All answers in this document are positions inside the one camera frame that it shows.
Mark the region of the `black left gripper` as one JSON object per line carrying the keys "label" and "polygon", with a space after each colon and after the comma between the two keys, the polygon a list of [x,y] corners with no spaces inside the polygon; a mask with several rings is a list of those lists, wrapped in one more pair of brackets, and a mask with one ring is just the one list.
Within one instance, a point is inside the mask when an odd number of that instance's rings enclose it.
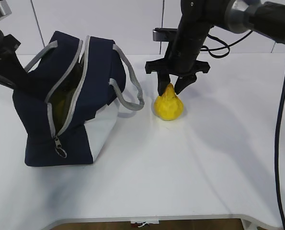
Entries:
{"label": "black left gripper", "polygon": [[0,85],[23,92],[40,92],[46,82],[29,75],[29,70],[40,60],[34,57],[25,68],[17,58],[16,50],[21,45],[13,35],[4,35],[0,30]]}

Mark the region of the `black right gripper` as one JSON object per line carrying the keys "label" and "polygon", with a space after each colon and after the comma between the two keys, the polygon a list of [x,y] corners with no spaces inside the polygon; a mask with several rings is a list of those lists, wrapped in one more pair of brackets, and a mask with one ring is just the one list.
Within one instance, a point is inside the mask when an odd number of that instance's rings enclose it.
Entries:
{"label": "black right gripper", "polygon": [[169,41],[164,58],[149,61],[145,66],[147,74],[157,72],[159,96],[171,82],[169,74],[179,76],[174,85],[176,94],[196,82],[195,74],[184,76],[192,71],[210,29],[224,23],[225,1],[182,0],[181,12],[177,34]]}

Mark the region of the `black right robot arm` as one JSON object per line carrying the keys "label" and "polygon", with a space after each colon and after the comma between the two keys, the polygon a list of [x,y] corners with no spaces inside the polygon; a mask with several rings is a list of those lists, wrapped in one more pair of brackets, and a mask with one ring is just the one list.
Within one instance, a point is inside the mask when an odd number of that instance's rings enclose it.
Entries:
{"label": "black right robot arm", "polygon": [[285,5],[259,0],[182,0],[182,16],[178,28],[155,28],[153,40],[168,42],[163,58],[148,61],[147,74],[158,75],[158,94],[162,95],[171,79],[177,76],[174,86],[179,94],[196,82],[196,73],[208,73],[208,62],[197,60],[204,42],[213,27],[241,34],[257,32],[285,45]]}

